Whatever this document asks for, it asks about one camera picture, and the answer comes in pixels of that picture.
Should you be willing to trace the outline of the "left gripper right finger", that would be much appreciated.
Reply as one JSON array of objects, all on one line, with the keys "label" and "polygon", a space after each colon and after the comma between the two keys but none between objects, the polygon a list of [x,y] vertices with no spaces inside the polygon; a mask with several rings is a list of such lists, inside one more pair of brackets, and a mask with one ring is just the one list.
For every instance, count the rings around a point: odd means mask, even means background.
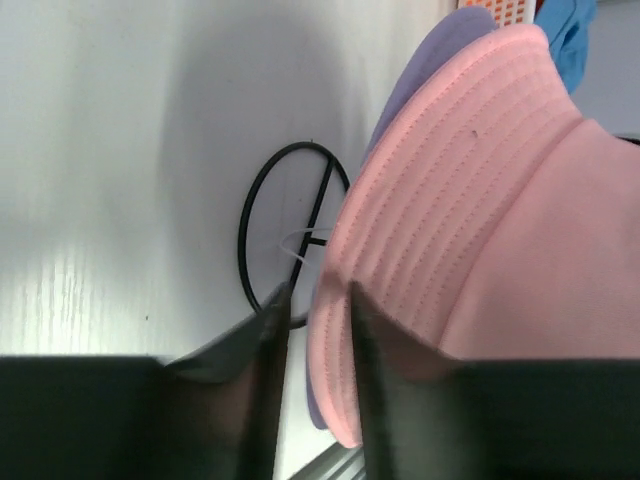
[{"label": "left gripper right finger", "polygon": [[638,477],[637,361],[456,360],[349,290],[368,478]]}]

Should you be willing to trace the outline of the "purple bucket hat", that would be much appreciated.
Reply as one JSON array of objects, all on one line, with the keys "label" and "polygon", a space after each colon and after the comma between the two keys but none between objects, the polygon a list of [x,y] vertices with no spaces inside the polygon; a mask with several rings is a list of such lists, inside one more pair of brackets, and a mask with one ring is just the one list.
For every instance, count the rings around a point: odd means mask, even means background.
[{"label": "purple bucket hat", "polygon": [[[426,35],[400,74],[384,106],[366,147],[354,185],[357,184],[363,168],[367,165],[371,152],[411,97],[459,51],[497,28],[498,25],[485,8],[471,6],[463,8],[461,12],[449,14]],[[319,325],[319,320],[315,319],[317,316],[315,304],[321,283],[321,280],[318,279],[307,314],[306,396],[309,415],[314,427],[318,430],[329,430],[327,421],[319,407],[317,394],[313,389],[310,368],[311,329]]]}]

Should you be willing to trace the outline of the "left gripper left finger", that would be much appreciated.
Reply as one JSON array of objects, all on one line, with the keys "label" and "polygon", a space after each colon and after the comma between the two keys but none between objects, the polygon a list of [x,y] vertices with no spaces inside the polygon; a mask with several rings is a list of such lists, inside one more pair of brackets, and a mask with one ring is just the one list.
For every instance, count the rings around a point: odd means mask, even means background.
[{"label": "left gripper left finger", "polygon": [[269,479],[291,291],[189,355],[1,359],[5,479]]}]

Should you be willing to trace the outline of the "pink bucket hat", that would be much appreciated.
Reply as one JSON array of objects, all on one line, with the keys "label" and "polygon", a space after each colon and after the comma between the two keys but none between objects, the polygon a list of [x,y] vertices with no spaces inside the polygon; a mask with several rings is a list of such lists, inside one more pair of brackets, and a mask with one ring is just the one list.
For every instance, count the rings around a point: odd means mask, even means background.
[{"label": "pink bucket hat", "polygon": [[639,149],[584,118],[534,25],[455,53],[350,188],[308,329],[329,430],[360,444],[348,293],[465,359],[639,354]]}]

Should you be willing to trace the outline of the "blue bucket hat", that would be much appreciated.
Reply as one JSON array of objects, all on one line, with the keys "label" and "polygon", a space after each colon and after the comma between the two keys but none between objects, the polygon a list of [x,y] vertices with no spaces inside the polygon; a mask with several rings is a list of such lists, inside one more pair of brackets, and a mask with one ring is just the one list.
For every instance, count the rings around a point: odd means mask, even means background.
[{"label": "blue bucket hat", "polygon": [[549,51],[569,94],[582,82],[589,52],[589,27],[596,0],[545,0],[537,6],[534,24],[549,41]]}]

